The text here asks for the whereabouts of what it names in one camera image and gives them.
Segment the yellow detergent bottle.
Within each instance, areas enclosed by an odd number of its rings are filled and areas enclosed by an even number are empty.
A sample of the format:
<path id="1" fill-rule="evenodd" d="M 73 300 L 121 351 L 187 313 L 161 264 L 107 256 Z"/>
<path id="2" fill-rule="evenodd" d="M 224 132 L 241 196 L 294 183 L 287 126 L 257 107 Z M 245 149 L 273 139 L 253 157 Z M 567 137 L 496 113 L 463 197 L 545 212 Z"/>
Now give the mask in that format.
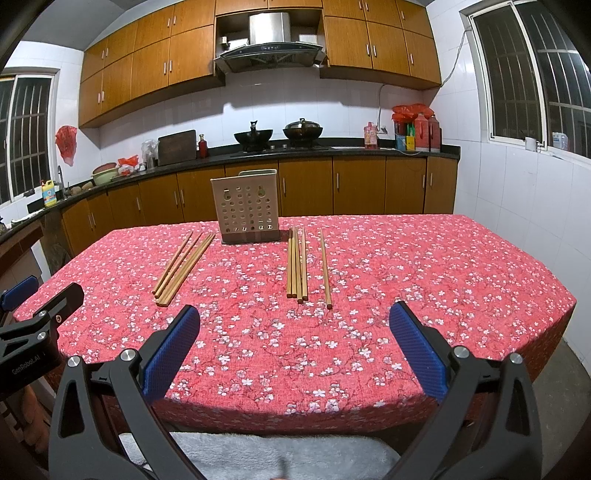
<path id="1" fill-rule="evenodd" d="M 41 182 L 42 199 L 45 208 L 52 207 L 57 203 L 55 183 L 53 180 Z"/>

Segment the black countertop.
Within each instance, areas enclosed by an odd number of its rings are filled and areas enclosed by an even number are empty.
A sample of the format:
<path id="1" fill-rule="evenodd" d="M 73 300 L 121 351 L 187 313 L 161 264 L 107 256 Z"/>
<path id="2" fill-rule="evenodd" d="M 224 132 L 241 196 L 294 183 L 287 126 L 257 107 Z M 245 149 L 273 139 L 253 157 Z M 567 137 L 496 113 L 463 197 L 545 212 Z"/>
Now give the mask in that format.
<path id="1" fill-rule="evenodd" d="M 315 146 L 312 146 L 311 148 L 290 147 L 287 145 L 287 139 L 270 140 L 270 148 L 264 150 L 262 153 L 246 153 L 238 144 L 214 147 L 209 151 L 211 155 L 205 159 L 178 162 L 171 165 L 155 167 L 143 172 L 133 173 L 124 177 L 116 177 L 104 185 L 94 186 L 77 195 L 62 198 L 53 207 L 37 210 L 36 212 L 33 212 L 31 216 L 18 223 L 14 228 L 8 229 L 1 235 L 1 246 L 4 247 L 8 245 L 12 238 L 21 230 L 24 230 L 33 222 L 40 220 L 43 215 L 50 213 L 52 210 L 63 209 L 75 202 L 85 199 L 86 197 L 100 194 L 102 191 L 106 191 L 109 188 L 122 188 L 128 183 L 137 183 L 152 177 L 177 172 L 193 171 L 226 164 L 242 164 L 247 162 L 280 159 L 304 159 L 324 156 L 383 155 L 394 157 L 423 157 L 427 155 L 435 155 L 455 160 L 461 159 L 461 147 L 452 144 L 443 144 L 440 152 L 411 152 L 399 150 L 396 148 L 396 141 L 390 139 L 379 139 L 378 146 L 379 148 L 377 150 L 366 149 L 363 147 L 362 138 L 321 137 L 317 140 Z"/>

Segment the green basin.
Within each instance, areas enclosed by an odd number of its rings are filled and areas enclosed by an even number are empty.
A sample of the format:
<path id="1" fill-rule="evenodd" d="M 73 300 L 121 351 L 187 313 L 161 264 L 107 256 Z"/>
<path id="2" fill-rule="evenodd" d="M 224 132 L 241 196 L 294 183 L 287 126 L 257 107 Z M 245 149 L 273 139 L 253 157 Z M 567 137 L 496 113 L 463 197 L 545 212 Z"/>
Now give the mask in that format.
<path id="1" fill-rule="evenodd" d="M 92 171 L 92 179 L 96 186 L 109 183 L 117 175 L 118 164 L 116 162 L 102 164 Z"/>

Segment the red bag on counter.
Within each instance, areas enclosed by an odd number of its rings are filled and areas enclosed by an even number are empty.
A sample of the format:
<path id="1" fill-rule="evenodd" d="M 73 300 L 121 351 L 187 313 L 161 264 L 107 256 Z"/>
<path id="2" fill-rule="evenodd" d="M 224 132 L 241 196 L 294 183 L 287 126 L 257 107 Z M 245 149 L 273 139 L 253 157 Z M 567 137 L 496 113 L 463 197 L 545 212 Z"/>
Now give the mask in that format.
<path id="1" fill-rule="evenodd" d="M 127 158 L 119 158 L 117 163 L 119 176 L 131 175 L 139 168 L 139 158 L 137 155 Z"/>

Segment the left window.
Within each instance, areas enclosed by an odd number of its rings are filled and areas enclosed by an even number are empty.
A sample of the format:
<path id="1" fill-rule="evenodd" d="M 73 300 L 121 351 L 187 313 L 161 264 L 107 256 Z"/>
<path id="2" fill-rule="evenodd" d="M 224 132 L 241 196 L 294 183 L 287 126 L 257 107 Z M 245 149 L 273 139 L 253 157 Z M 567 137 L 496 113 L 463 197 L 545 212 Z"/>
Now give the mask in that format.
<path id="1" fill-rule="evenodd" d="M 33 192 L 51 178 L 49 149 L 53 77 L 1 78 L 1 202 Z"/>

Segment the window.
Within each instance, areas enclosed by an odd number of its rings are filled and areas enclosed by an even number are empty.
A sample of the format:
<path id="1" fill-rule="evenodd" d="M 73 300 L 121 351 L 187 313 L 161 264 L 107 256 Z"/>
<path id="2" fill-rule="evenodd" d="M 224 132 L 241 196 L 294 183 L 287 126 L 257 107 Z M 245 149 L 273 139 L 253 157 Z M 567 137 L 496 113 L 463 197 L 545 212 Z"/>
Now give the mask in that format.
<path id="1" fill-rule="evenodd" d="M 49 149 L 53 77 L 1 78 L 1 202 L 33 192 L 51 178 Z"/>
<path id="2" fill-rule="evenodd" d="M 467 15 L 483 70 L 489 137 L 590 157 L 590 68 L 539 1 Z"/>

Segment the red floral tablecloth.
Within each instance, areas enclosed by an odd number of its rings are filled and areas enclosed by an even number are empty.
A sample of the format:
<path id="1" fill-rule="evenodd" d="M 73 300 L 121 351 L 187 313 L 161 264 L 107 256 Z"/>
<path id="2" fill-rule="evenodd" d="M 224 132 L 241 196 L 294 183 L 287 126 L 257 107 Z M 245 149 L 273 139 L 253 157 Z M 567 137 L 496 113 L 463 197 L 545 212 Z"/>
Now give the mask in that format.
<path id="1" fill-rule="evenodd" d="M 110 232 L 17 311 L 29 318 L 70 283 L 83 305 L 59 349 L 89 363 L 139 347 L 185 305 L 200 332 L 154 408 L 170 423 L 259 432 L 383 430 L 434 409 L 389 328 L 397 301 L 453 345 L 499 360 L 517 352 L 537 376 L 575 297 L 535 258 L 463 215 L 286 218 L 304 228 L 308 301 L 287 298 L 283 242 L 225 245 L 213 222 Z M 320 231 L 332 290 L 325 305 Z M 214 239 L 167 307 L 152 289 L 186 234 Z"/>

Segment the dark cutting board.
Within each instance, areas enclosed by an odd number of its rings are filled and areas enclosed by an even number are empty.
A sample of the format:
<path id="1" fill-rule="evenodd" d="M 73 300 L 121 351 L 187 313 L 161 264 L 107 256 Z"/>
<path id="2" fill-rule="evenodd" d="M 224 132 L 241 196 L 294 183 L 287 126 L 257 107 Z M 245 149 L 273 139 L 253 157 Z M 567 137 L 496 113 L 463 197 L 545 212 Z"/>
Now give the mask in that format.
<path id="1" fill-rule="evenodd" d="M 159 137 L 157 158 L 159 166 L 197 159 L 197 132 L 187 130 Z"/>

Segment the beige perforated utensil holder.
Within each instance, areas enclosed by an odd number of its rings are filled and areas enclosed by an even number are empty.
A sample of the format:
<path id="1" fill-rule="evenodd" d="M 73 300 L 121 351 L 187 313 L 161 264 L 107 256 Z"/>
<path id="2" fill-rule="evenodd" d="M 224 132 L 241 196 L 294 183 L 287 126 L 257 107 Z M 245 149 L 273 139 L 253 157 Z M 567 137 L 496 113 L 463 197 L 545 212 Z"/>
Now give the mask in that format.
<path id="1" fill-rule="evenodd" d="M 224 244 L 280 241 L 276 169 L 211 179 L 211 189 Z"/>

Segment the red sauce bottle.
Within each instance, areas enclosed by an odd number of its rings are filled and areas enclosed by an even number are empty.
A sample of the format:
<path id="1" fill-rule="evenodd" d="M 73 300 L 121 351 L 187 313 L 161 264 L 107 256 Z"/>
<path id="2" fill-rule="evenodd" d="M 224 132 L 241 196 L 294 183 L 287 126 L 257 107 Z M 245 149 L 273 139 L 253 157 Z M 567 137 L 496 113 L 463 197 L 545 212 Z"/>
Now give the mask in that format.
<path id="1" fill-rule="evenodd" d="M 198 157 L 204 159 L 208 156 L 207 142 L 204 138 L 204 134 L 200 134 L 198 141 Z"/>

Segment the lower wooden cabinets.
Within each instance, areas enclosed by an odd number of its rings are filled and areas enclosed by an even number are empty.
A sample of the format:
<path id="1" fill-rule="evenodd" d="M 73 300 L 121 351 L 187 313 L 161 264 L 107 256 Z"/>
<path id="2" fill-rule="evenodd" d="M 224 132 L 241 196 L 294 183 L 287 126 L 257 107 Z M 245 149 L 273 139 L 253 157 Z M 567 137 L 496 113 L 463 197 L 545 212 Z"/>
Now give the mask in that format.
<path id="1" fill-rule="evenodd" d="M 71 254 L 114 229 L 216 217 L 211 181 L 274 168 L 280 216 L 450 214 L 459 162 L 441 156 L 336 156 L 206 167 L 152 177 L 75 202 L 62 213 Z"/>

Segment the wooden cabinets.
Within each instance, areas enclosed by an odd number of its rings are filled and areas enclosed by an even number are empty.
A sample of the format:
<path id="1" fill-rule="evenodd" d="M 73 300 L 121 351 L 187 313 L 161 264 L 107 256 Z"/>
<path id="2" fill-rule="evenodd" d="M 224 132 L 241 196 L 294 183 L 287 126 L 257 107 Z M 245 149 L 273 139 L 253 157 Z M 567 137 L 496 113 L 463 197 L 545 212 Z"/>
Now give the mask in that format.
<path id="1" fill-rule="evenodd" d="M 253 70 L 318 67 L 329 79 L 441 86 L 425 7 L 410 1 L 180 1 L 133 13 L 83 57 L 78 121 L 98 127 Z"/>
<path id="2" fill-rule="evenodd" d="M 274 168 L 280 216 L 450 214 L 459 162 L 441 156 L 336 156 L 206 167 L 152 177 L 75 202 L 62 213 L 71 254 L 114 229 L 216 217 L 211 181 Z"/>

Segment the white cup on sill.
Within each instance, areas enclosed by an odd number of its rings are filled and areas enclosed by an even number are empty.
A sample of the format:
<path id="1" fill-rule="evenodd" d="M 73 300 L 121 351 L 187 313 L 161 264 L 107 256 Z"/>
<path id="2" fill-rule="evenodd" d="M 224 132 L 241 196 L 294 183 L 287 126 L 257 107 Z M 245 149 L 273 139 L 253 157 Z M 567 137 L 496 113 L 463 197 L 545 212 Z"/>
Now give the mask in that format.
<path id="1" fill-rule="evenodd" d="M 525 148 L 528 151 L 537 152 L 538 151 L 538 141 L 532 137 L 525 138 Z"/>

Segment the upper wooden cabinets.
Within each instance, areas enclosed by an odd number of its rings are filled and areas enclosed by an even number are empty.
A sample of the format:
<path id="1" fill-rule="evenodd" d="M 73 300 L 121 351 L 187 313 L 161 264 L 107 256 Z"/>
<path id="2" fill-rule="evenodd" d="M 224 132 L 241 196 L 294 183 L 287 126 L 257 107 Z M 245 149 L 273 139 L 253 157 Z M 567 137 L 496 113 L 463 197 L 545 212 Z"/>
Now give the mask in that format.
<path id="1" fill-rule="evenodd" d="M 133 13 L 83 57 L 78 121 L 98 127 L 253 70 L 318 67 L 329 79 L 441 86 L 425 7 L 410 1 L 180 1 Z"/>

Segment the pink bottle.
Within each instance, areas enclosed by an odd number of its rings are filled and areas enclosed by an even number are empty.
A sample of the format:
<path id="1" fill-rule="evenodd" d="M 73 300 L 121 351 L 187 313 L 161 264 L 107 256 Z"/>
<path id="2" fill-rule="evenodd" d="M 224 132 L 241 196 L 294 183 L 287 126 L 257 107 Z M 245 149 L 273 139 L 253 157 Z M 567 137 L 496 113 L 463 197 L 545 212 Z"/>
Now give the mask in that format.
<path id="1" fill-rule="evenodd" d="M 363 127 L 363 145 L 370 150 L 378 148 L 378 128 L 373 122 Z"/>

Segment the black wok with lid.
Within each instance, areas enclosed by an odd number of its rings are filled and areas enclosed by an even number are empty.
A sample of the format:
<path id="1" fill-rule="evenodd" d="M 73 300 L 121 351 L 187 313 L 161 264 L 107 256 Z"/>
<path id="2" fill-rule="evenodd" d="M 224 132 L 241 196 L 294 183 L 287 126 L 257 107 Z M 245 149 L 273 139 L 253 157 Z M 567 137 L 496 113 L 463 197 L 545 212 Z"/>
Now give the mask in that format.
<path id="1" fill-rule="evenodd" d="M 283 134 L 287 137 L 291 148 L 312 148 L 317 145 L 324 128 L 317 122 L 300 118 L 287 124 Z"/>

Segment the right window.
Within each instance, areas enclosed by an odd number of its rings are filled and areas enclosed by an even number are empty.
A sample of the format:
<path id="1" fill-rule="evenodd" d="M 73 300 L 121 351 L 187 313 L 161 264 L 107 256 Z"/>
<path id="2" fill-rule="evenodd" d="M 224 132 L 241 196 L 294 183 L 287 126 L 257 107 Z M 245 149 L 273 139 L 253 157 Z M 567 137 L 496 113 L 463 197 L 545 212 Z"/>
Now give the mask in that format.
<path id="1" fill-rule="evenodd" d="M 489 137 L 590 157 L 590 68 L 539 1 L 467 15 L 483 70 Z"/>

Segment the steel range hood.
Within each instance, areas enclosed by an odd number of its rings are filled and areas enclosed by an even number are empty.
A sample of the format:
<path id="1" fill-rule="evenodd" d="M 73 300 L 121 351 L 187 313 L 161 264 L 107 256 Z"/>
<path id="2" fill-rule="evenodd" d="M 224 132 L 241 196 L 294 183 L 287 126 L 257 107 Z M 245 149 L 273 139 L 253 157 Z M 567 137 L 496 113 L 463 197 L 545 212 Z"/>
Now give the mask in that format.
<path id="1" fill-rule="evenodd" d="M 216 69 L 225 75 L 327 63 L 320 9 L 271 9 L 216 19 Z"/>

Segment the red plastic bag on wall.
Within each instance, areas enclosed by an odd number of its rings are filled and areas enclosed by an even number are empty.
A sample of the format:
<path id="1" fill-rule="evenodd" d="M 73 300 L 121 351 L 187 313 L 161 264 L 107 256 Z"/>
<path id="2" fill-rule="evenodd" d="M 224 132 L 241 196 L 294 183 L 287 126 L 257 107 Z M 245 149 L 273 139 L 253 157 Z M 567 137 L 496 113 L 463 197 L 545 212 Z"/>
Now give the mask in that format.
<path id="1" fill-rule="evenodd" d="M 71 125 L 61 126 L 55 134 L 55 144 L 59 150 L 62 161 L 72 167 L 77 150 L 78 129 Z"/>

